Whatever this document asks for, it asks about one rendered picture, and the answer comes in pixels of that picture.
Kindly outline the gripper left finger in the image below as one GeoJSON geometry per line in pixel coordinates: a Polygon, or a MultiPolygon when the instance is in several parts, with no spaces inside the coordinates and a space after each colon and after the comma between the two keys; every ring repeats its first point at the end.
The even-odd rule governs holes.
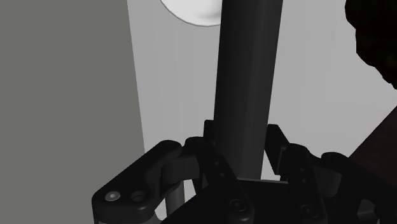
{"type": "Polygon", "coordinates": [[[254,205],[214,149],[214,122],[164,140],[92,196],[94,224],[254,224],[254,205]]]}

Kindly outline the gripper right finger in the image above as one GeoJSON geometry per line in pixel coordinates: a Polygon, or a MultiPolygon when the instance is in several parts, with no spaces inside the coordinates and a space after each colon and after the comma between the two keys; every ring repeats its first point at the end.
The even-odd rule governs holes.
{"type": "Polygon", "coordinates": [[[265,153],[288,183],[293,224],[397,224],[397,188],[341,153],[314,156],[267,126],[265,153]]]}

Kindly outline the dark brown wooden furniture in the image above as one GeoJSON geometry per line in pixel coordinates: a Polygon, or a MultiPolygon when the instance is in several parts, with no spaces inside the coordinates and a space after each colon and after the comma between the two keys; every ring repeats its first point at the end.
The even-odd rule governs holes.
{"type": "Polygon", "coordinates": [[[349,158],[386,183],[397,187],[397,106],[349,158]]]}

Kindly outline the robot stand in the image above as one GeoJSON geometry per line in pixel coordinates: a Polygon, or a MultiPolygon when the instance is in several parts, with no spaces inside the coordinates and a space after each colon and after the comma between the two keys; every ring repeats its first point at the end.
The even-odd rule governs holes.
{"type": "Polygon", "coordinates": [[[239,178],[261,178],[282,6],[223,0],[214,142],[239,178]]]}

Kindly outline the dark leafy plant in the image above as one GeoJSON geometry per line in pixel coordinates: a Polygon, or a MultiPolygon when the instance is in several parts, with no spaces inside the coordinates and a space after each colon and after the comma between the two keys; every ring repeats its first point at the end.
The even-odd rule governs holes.
{"type": "Polygon", "coordinates": [[[397,90],[397,0],[346,0],[356,53],[397,90]]]}

